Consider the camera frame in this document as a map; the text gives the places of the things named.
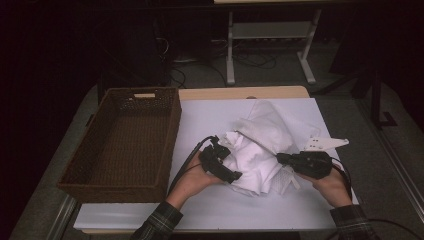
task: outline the white table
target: white table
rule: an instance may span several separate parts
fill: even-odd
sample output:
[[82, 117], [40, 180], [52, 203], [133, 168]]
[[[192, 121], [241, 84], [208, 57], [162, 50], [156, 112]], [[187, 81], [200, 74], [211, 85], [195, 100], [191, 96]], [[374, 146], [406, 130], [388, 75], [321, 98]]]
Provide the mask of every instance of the white table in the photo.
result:
[[[271, 88], [254, 90], [260, 92]], [[184, 93], [180, 95], [182, 99], [185, 98]], [[297, 119], [319, 127], [321, 137], [330, 137], [315, 99], [268, 100], [280, 109], [289, 110]], [[183, 111], [170, 181], [198, 142], [207, 136], [231, 131], [232, 122], [240, 117], [247, 118], [255, 101], [257, 100], [182, 100]], [[338, 158], [335, 150], [327, 152]], [[234, 192], [225, 185], [211, 186], [186, 202], [181, 210], [184, 217], [175, 231], [299, 231], [335, 228], [329, 213], [331, 206], [309, 182], [299, 177], [297, 180], [301, 189], [290, 187], [283, 196], [270, 193], [249, 197]], [[133, 232], [156, 206], [157, 204], [150, 203], [83, 204], [74, 227], [85, 233]]]

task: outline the person's left hand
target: person's left hand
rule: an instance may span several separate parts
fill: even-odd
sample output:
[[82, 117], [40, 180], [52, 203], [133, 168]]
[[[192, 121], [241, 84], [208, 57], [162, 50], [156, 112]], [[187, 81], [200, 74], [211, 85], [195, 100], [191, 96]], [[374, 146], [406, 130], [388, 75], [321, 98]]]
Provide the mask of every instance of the person's left hand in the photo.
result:
[[221, 179], [209, 175], [203, 170], [199, 154], [200, 152], [197, 152], [194, 155], [186, 168], [186, 172], [181, 176], [172, 192], [166, 198], [166, 201], [176, 209], [181, 209], [188, 198], [200, 193], [206, 187], [222, 182]]

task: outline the plaid sleeve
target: plaid sleeve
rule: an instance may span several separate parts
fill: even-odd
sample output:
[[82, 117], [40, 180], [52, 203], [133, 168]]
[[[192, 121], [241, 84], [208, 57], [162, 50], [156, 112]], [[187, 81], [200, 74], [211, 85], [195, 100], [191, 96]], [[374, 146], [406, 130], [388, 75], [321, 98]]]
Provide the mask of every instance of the plaid sleeve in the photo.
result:
[[183, 214], [171, 204], [162, 202], [143, 223], [143, 226], [134, 232], [131, 240], [163, 239], [164, 236], [171, 235], [182, 217]]
[[339, 239], [380, 239], [359, 205], [335, 208], [330, 212], [337, 226]]

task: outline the crumpled fabric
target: crumpled fabric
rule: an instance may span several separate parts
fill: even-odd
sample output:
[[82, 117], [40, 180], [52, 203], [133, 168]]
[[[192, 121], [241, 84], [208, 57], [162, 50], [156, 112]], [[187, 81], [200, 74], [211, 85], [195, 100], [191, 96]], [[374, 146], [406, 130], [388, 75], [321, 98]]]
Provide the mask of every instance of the crumpled fabric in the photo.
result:
[[234, 132], [220, 138], [220, 144], [231, 151], [223, 164], [243, 173], [240, 179], [228, 185], [234, 191], [258, 196], [273, 190], [283, 195], [291, 183], [295, 188], [300, 187], [293, 169], [278, 163], [275, 154], [298, 153], [307, 140], [320, 131], [279, 110], [269, 101], [258, 100], [249, 118], [239, 119], [234, 124]]

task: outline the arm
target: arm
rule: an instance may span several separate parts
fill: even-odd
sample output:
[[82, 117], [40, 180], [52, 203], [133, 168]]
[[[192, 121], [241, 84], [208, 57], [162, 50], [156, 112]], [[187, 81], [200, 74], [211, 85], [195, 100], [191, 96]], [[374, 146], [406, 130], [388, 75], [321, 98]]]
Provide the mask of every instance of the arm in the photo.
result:
[[175, 226], [183, 217], [180, 209], [187, 199], [200, 193], [206, 187], [221, 182], [219, 178], [206, 174], [200, 164], [198, 152], [188, 164], [186, 172], [178, 180], [165, 202], [159, 204], [141, 228], [134, 232], [131, 236], [132, 240], [163, 239], [164, 236], [171, 235]]
[[332, 169], [329, 176], [318, 180], [300, 174], [299, 176], [312, 182], [313, 187], [334, 207], [330, 213], [337, 226], [339, 239], [380, 239], [361, 207], [353, 205], [339, 172]]

